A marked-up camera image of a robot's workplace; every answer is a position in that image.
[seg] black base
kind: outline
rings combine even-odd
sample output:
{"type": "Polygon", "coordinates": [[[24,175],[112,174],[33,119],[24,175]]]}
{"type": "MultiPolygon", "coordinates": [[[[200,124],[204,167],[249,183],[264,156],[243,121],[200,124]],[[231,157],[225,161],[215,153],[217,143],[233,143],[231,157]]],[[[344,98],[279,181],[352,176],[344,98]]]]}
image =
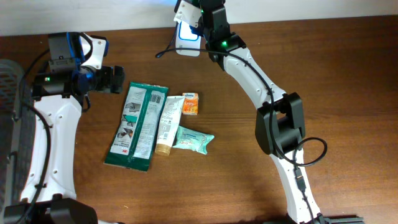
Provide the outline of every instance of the black base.
{"type": "MultiPolygon", "coordinates": [[[[4,224],[15,224],[25,213],[29,203],[6,207],[4,224]]],[[[43,224],[95,224],[98,223],[95,210],[74,199],[65,198],[36,204],[28,223],[43,224]]]]}
{"type": "MultiPolygon", "coordinates": [[[[364,219],[362,217],[341,217],[341,218],[325,218],[323,215],[319,215],[314,219],[314,224],[365,224],[364,219]]],[[[279,221],[271,221],[264,222],[262,224],[297,224],[295,223],[288,215],[284,220],[279,221]]]]}

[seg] black cable tie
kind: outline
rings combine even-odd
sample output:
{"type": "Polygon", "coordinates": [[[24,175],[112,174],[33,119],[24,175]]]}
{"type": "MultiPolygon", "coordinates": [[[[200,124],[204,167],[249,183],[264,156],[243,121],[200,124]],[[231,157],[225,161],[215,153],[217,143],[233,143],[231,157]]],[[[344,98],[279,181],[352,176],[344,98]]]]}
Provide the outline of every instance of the black cable tie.
{"type": "Polygon", "coordinates": [[[53,128],[53,127],[54,127],[53,124],[48,125],[48,124],[45,124],[44,122],[42,122],[42,124],[43,124],[43,127],[44,127],[44,128],[53,128]]]}
{"type": "Polygon", "coordinates": [[[46,188],[47,187],[47,183],[44,183],[43,185],[39,185],[39,184],[35,184],[35,188],[46,188]]]}
{"type": "Polygon", "coordinates": [[[10,152],[10,153],[7,155],[7,161],[8,161],[8,163],[11,162],[11,157],[12,157],[12,156],[15,156],[15,158],[18,158],[18,152],[17,152],[17,151],[12,151],[12,152],[10,152]]]}
{"type": "Polygon", "coordinates": [[[16,111],[12,111],[12,114],[11,114],[11,119],[12,119],[12,121],[13,122],[18,122],[19,120],[20,120],[20,116],[17,116],[17,112],[16,111]]]}
{"type": "Polygon", "coordinates": [[[90,98],[88,97],[88,93],[85,94],[85,100],[87,103],[87,108],[82,109],[83,113],[86,113],[91,108],[90,98]]]}

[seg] white wall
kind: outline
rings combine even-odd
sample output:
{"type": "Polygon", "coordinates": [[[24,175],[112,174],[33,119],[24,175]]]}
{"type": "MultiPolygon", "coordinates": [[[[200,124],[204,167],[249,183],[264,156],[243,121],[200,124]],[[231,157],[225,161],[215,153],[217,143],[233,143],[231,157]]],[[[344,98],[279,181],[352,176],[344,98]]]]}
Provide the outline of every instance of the white wall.
{"type": "MultiPolygon", "coordinates": [[[[0,35],[174,26],[177,0],[0,0],[0,35]]],[[[230,23],[398,14],[398,0],[227,0],[230,23]]]]}

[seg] tube cap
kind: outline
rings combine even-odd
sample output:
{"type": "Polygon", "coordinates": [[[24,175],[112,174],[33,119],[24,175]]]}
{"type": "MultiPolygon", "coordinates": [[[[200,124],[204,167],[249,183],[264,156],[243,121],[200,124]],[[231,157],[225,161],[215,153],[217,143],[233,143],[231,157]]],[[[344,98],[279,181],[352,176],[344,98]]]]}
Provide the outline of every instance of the tube cap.
{"type": "Polygon", "coordinates": [[[169,156],[172,147],[165,144],[156,144],[155,153],[161,156],[169,156]]]}

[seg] tube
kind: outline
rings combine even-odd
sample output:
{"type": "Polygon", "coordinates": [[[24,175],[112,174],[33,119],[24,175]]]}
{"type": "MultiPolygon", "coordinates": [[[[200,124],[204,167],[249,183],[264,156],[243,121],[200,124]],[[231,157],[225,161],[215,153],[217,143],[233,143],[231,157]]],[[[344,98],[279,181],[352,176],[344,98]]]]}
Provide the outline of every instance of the tube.
{"type": "Polygon", "coordinates": [[[168,156],[172,148],[178,125],[180,124],[184,96],[168,96],[162,116],[160,117],[159,131],[155,153],[168,156]]]}

